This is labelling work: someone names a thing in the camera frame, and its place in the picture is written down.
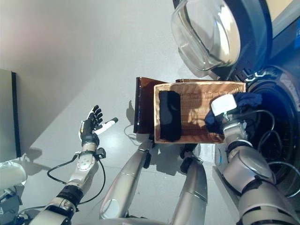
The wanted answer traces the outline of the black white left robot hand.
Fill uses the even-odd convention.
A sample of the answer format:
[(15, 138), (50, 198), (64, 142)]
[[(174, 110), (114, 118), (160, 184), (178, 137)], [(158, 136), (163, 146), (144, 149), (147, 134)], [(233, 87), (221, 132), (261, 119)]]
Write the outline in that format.
[(82, 120), (78, 132), (82, 146), (88, 143), (99, 145), (99, 136), (116, 124), (119, 120), (113, 119), (103, 123), (102, 110), (98, 105), (92, 107), (86, 120)]

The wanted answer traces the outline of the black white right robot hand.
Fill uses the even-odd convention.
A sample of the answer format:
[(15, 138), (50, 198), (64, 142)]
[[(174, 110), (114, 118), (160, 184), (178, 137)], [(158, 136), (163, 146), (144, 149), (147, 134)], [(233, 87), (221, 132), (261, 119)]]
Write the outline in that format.
[(211, 110), (217, 123), (230, 121), (237, 109), (237, 103), (232, 94), (222, 95), (211, 102)]

